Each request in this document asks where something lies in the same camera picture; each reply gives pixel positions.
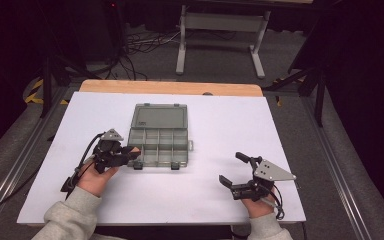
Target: white table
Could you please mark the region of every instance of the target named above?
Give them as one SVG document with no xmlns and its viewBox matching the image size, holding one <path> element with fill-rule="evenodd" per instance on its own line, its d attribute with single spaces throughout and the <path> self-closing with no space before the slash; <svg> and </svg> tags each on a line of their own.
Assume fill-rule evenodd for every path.
<svg viewBox="0 0 384 240">
<path fill-rule="evenodd" d="M 186 168 L 133 170 L 123 166 L 109 182 L 98 210 L 98 225 L 234 225 L 248 221 L 240 201 L 219 183 L 251 179 L 251 167 L 237 151 L 262 156 L 290 170 L 264 97 L 76 92 L 20 212 L 20 224 L 41 225 L 46 210 L 66 194 L 60 188 L 98 133 L 115 128 L 126 144 L 137 103 L 188 106 L 194 150 Z M 283 222 L 305 221 L 293 181 L 277 182 Z"/>
</svg>

